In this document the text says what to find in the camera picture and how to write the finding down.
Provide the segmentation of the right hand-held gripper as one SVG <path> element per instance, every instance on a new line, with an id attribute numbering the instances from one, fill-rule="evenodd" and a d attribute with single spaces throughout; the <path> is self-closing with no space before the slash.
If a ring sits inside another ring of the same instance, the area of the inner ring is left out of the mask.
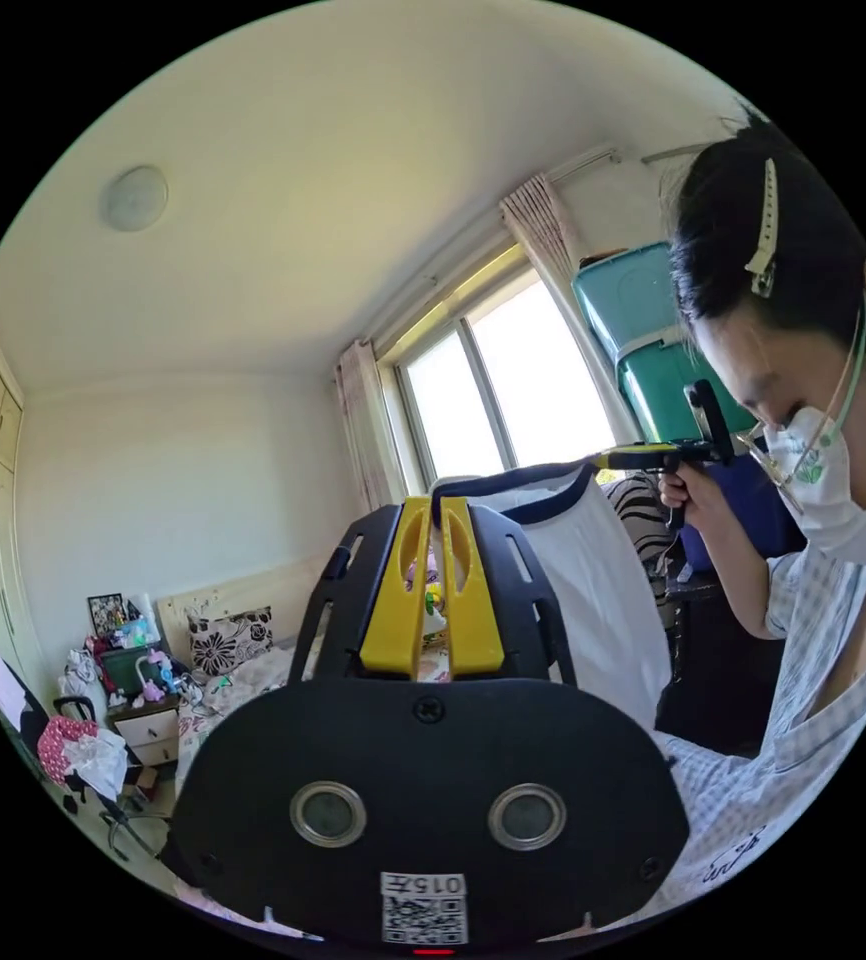
<path id="1" fill-rule="evenodd" d="M 681 530 L 731 530 L 735 517 L 725 496 L 708 475 L 711 464 L 727 465 L 733 458 L 730 442 L 635 443 L 590 456 L 595 468 L 652 472 L 661 476 L 662 497 L 669 507 L 667 526 Z"/>

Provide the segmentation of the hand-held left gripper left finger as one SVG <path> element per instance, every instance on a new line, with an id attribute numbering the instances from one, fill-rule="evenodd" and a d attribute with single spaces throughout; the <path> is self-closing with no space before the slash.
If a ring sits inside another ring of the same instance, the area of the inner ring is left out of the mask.
<path id="1" fill-rule="evenodd" d="M 418 677 L 430 528 L 431 498 L 407 498 L 394 527 L 360 647 L 361 663 L 369 672 L 409 681 Z"/>

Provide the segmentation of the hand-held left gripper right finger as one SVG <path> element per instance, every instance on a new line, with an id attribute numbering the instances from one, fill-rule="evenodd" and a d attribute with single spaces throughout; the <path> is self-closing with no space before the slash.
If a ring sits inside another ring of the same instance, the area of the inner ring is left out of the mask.
<path id="1" fill-rule="evenodd" d="M 498 674 L 505 652 L 471 509 L 464 497 L 441 500 L 441 576 L 453 681 Z"/>

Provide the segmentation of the person's right hand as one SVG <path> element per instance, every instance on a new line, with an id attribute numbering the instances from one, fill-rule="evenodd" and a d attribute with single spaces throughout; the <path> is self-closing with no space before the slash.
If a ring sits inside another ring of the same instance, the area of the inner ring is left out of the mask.
<path id="1" fill-rule="evenodd" d="M 689 464 L 680 465 L 674 472 L 663 472 L 659 490 L 663 504 L 673 510 L 681 509 L 684 522 L 700 533 L 710 527 L 722 506 L 722 494 L 714 480 Z"/>

